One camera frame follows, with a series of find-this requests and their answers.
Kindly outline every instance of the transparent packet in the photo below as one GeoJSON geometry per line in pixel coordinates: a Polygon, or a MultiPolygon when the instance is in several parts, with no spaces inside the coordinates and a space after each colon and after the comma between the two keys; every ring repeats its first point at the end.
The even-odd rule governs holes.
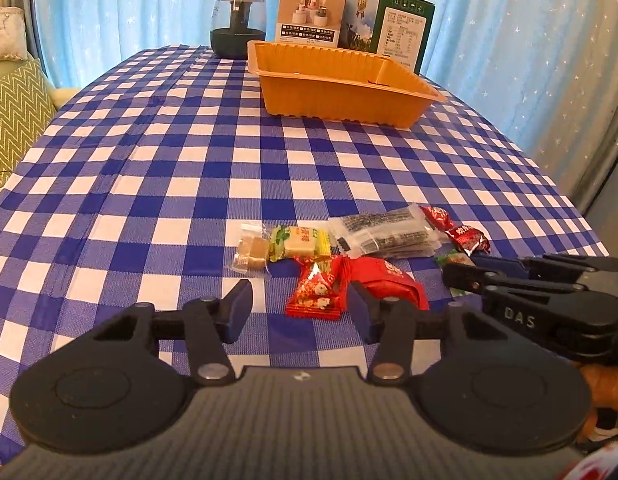
{"type": "Polygon", "coordinates": [[[368,254],[368,256],[374,256],[375,258],[428,258],[436,254],[436,251],[441,248],[439,242],[433,242],[431,244],[400,247],[390,251],[378,251],[377,253],[368,254]]]}
{"type": "Polygon", "coordinates": [[[240,226],[240,236],[230,269],[250,278],[268,278],[270,232],[257,223],[240,226]]]}
{"type": "Polygon", "coordinates": [[[340,252],[351,258],[405,248],[431,256],[432,248],[440,247],[438,235],[415,204],[386,213],[329,218],[329,229],[340,252]]]}

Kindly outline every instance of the blue curtain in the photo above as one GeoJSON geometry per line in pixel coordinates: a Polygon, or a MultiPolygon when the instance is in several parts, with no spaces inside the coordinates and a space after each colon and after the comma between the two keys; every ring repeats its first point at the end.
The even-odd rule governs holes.
{"type": "MultiPolygon", "coordinates": [[[[209,44],[215,0],[34,1],[50,77],[83,86],[139,49],[209,44]]],[[[422,72],[573,188],[618,102],[618,0],[429,1],[422,72]]]]}
{"type": "MultiPolygon", "coordinates": [[[[84,86],[144,48],[209,44],[215,0],[33,0],[48,76],[84,86]]],[[[278,0],[267,0],[273,37],[278,0]]]]}

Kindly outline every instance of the white box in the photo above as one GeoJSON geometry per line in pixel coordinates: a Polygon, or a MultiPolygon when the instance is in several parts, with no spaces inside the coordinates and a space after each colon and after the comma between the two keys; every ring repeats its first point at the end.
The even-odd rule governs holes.
{"type": "Polygon", "coordinates": [[[274,41],[338,46],[345,2],[346,0],[280,0],[274,41]]]}

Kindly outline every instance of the red candy wrapper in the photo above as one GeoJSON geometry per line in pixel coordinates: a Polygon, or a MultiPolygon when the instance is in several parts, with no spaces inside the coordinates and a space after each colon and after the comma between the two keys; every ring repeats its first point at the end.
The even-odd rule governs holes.
{"type": "Polygon", "coordinates": [[[467,256],[471,256],[474,251],[491,252],[491,244],[482,231],[468,225],[460,225],[445,231],[459,249],[463,250],[467,256]]]}
{"type": "Polygon", "coordinates": [[[374,298],[400,298],[413,303],[419,310],[429,310],[422,285],[380,258],[361,256],[354,260],[347,258],[343,263],[340,279],[340,304],[347,308],[347,286],[349,282],[360,282],[374,298]]]}
{"type": "Polygon", "coordinates": [[[429,223],[438,231],[448,231],[454,228],[454,223],[452,219],[449,218],[449,213],[441,207],[421,205],[420,209],[422,209],[429,223]]]}
{"type": "Polygon", "coordinates": [[[300,279],[287,302],[285,313],[292,317],[340,319],[340,298],[334,291],[343,256],[295,258],[300,264],[300,279]]]}

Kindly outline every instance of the gray textured surface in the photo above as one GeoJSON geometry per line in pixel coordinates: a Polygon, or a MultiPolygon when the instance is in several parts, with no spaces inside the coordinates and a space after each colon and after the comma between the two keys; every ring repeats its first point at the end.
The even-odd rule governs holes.
{"type": "Polygon", "coordinates": [[[91,457],[31,446],[0,480],[555,480],[578,459],[571,449],[483,455],[433,431],[403,392],[362,383],[357,368],[300,372],[247,368],[236,384],[200,390],[148,442],[91,457]]]}

